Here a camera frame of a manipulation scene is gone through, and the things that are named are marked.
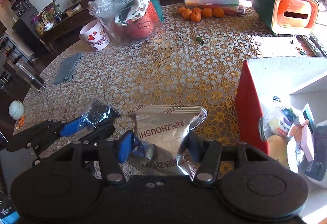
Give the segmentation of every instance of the yellow and white patterned tablecloth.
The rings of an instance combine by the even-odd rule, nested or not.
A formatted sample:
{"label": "yellow and white patterned tablecloth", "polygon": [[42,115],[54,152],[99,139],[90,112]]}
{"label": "yellow and white patterned tablecloth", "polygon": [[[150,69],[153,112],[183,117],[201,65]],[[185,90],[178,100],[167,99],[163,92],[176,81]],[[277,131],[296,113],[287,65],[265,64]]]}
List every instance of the yellow and white patterned tablecloth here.
{"label": "yellow and white patterned tablecloth", "polygon": [[[127,115],[131,105],[193,104],[208,110],[207,119],[196,128],[199,135],[235,145],[239,131],[234,100],[243,60],[299,56],[300,44],[292,36],[273,36],[251,7],[245,16],[194,23],[176,16],[180,6],[163,7],[165,22],[151,39],[130,46],[111,44],[99,52],[79,41],[65,50],[41,74],[47,88],[27,93],[21,130],[50,118],[72,120],[91,98],[100,97],[122,114],[115,124],[115,137],[133,129]],[[203,46],[196,36],[204,37]],[[79,51],[85,54],[73,79],[53,86],[60,63]],[[57,140],[41,157],[73,140],[74,136]],[[224,163],[221,169],[228,172],[232,167]],[[127,176],[138,173],[128,163],[123,171]]]}

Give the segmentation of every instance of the white mug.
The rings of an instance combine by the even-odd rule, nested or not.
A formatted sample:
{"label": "white mug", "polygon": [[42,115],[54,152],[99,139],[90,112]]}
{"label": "white mug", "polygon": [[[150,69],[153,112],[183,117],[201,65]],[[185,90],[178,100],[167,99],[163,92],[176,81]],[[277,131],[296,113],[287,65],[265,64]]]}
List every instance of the white mug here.
{"label": "white mug", "polygon": [[93,51],[103,50],[110,43],[110,37],[99,20],[84,26],[80,32],[80,39],[89,44]]}

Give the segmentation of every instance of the remote control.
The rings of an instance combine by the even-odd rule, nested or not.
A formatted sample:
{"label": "remote control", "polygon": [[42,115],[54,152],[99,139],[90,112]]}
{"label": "remote control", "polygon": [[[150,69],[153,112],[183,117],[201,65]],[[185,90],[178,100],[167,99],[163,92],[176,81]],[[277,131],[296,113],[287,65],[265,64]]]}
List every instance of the remote control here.
{"label": "remote control", "polygon": [[304,36],[296,36],[297,39],[301,39],[305,41],[305,44],[313,51],[313,53],[317,57],[324,57],[324,55],[321,53],[321,51],[317,48],[317,46],[310,40],[310,38],[306,35]]}
{"label": "remote control", "polygon": [[315,44],[315,46],[320,50],[323,56],[327,58],[327,48],[323,46],[321,41],[319,41],[316,36],[311,36],[310,39]]}

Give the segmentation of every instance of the dark wooden floor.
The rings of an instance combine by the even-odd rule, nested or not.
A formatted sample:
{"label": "dark wooden floor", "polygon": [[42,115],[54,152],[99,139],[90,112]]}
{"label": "dark wooden floor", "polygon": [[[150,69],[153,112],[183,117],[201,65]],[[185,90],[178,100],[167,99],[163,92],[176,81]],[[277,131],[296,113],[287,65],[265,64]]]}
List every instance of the dark wooden floor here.
{"label": "dark wooden floor", "polygon": [[[160,0],[162,6],[181,2],[184,2],[184,0]],[[79,40],[80,30],[81,27],[66,34],[64,38],[57,39],[53,43],[56,52],[49,52],[36,59],[33,62],[34,69],[38,73],[41,73],[61,52]],[[15,120],[13,120],[8,113],[9,105],[13,100],[23,101],[30,89],[30,85],[20,78],[8,64],[6,64],[5,67],[12,75],[12,78],[10,84],[0,90],[0,131],[7,139],[9,139],[12,137],[15,126]]]}

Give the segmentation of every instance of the jar of snacks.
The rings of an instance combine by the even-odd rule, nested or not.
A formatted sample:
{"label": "jar of snacks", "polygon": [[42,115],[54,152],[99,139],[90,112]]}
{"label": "jar of snacks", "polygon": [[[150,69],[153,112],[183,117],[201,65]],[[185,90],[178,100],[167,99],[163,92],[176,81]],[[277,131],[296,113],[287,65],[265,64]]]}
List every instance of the jar of snacks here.
{"label": "jar of snacks", "polygon": [[44,34],[44,23],[42,21],[42,15],[38,15],[34,17],[31,21],[33,26],[35,27],[35,31],[41,36]]}

